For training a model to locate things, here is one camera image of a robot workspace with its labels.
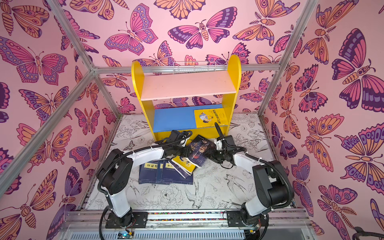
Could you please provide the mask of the yellow cartoon boy book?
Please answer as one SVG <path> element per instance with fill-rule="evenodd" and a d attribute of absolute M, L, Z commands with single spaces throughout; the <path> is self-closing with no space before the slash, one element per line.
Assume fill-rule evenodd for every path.
<path fill-rule="evenodd" d="M 188 175 L 192 175 L 196 168 L 194 164 L 184 157 L 177 156 L 172 159 L 172 162 L 182 168 Z"/>

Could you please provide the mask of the dark blue portrait book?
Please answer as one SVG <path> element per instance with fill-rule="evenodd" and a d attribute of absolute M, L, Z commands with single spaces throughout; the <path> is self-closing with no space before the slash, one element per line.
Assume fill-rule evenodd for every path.
<path fill-rule="evenodd" d="M 214 142 L 197 135 L 188 145 L 186 157 L 193 165 L 200 168 L 216 149 Z"/>

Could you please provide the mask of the yellow cartoon girl book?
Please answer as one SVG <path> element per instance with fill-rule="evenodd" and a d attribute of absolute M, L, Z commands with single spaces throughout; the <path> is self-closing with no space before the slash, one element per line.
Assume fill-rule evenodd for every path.
<path fill-rule="evenodd" d="M 215 123 L 219 126 L 229 124 L 224 108 L 194 110 L 194 116 L 198 129 L 215 127 Z"/>

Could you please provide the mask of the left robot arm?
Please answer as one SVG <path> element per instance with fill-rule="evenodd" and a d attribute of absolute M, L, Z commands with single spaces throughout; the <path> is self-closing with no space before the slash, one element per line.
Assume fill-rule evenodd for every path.
<path fill-rule="evenodd" d="M 169 137 L 155 142 L 152 146 L 123 152 L 112 150 L 97 173 L 97 189 L 107 199 L 107 209 L 117 220 L 117 225 L 127 227 L 133 221 L 133 210 L 125 194 L 133 168 L 151 161 L 185 156 L 186 143 L 192 131 L 171 131 Z"/>

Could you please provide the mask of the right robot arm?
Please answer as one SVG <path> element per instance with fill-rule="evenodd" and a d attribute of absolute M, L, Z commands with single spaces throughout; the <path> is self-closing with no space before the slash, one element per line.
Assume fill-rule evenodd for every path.
<path fill-rule="evenodd" d="M 291 205 L 295 193 L 279 161 L 252 156 L 246 148 L 236 146 L 232 136 L 217 138 L 215 145 L 217 149 L 209 155 L 210 160 L 219 164 L 227 161 L 253 173 L 256 196 L 243 203 L 240 210 L 245 225 L 256 225 L 272 210 Z"/>

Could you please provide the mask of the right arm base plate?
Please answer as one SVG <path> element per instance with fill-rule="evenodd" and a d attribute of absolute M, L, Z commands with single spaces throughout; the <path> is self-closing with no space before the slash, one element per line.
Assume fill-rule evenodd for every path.
<path fill-rule="evenodd" d="M 266 225 L 266 216 L 259 215 L 254 217 L 249 217 L 247 214 L 244 214 L 240 210 L 236 211 L 225 211 L 225 219 L 229 227 L 238 227 L 238 228 L 260 228 Z"/>

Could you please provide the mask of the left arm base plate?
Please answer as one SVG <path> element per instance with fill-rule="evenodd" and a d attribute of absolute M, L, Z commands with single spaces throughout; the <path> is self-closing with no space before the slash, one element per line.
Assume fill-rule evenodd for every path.
<path fill-rule="evenodd" d="M 144 229 L 148 222 L 148 212 L 128 212 L 122 218 L 117 217 L 113 212 L 109 213 L 106 229 Z"/>

